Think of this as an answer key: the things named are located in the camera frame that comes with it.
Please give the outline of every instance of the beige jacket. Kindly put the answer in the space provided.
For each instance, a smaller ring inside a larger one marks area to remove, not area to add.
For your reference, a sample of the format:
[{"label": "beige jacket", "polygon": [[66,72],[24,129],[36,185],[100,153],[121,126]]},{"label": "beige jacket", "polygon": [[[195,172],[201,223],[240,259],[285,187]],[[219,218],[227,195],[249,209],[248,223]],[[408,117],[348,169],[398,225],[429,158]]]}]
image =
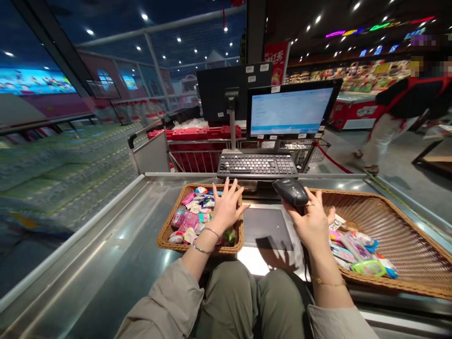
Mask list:
[{"label": "beige jacket", "polygon": [[[203,296],[204,289],[178,259],[157,279],[149,295],[127,314],[116,338],[188,338]],[[326,309],[310,305],[308,313],[318,339],[378,339],[356,307]]]}]

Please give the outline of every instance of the barcode scanner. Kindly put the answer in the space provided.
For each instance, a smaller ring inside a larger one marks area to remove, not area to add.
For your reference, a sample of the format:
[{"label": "barcode scanner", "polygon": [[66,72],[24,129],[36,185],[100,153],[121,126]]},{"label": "barcode scanner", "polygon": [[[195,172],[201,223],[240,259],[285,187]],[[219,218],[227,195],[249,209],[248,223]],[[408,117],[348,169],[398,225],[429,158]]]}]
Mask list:
[{"label": "barcode scanner", "polygon": [[300,215],[305,214],[304,207],[309,202],[309,197],[305,188],[298,180],[295,178],[280,179],[273,182],[273,188]]}]

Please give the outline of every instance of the computer monitor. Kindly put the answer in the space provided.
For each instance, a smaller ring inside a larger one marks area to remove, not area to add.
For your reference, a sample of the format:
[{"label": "computer monitor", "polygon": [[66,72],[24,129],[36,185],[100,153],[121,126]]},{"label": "computer monitor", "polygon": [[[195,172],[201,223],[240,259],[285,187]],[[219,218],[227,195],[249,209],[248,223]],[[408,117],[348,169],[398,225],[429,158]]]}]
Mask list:
[{"label": "computer monitor", "polygon": [[270,86],[273,63],[213,68],[196,72],[203,118],[208,122],[228,122],[225,89],[239,88],[236,120],[247,119],[247,91],[251,87]]},{"label": "computer monitor", "polygon": [[342,79],[248,90],[248,137],[319,138],[342,86]]}]

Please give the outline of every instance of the green pants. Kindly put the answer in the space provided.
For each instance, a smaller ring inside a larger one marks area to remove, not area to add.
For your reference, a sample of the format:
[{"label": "green pants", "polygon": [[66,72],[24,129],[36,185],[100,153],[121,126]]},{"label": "green pants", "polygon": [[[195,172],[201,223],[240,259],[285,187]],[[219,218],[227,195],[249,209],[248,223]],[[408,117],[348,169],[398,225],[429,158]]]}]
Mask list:
[{"label": "green pants", "polygon": [[223,262],[212,273],[192,335],[304,338],[305,313],[299,287],[284,271],[271,271],[256,283],[240,261]]}]

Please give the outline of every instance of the sleeve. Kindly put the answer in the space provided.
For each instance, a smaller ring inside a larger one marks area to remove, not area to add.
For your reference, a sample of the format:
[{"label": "sleeve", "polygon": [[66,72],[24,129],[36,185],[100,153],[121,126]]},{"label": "sleeve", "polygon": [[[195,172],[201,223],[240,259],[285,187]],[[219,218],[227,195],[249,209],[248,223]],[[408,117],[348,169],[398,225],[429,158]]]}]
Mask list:
[{"label": "sleeve", "polygon": [[186,338],[203,296],[204,289],[178,259],[127,314],[116,338]]},{"label": "sleeve", "polygon": [[452,82],[447,86],[444,92],[435,100],[429,108],[428,118],[436,120],[447,115],[449,107],[452,106]]},{"label": "sleeve", "polygon": [[387,90],[377,94],[375,102],[377,105],[388,106],[394,98],[408,88],[408,79],[402,79],[389,87]]},{"label": "sleeve", "polygon": [[356,307],[333,309],[309,305],[307,311],[316,339],[378,339]]}]

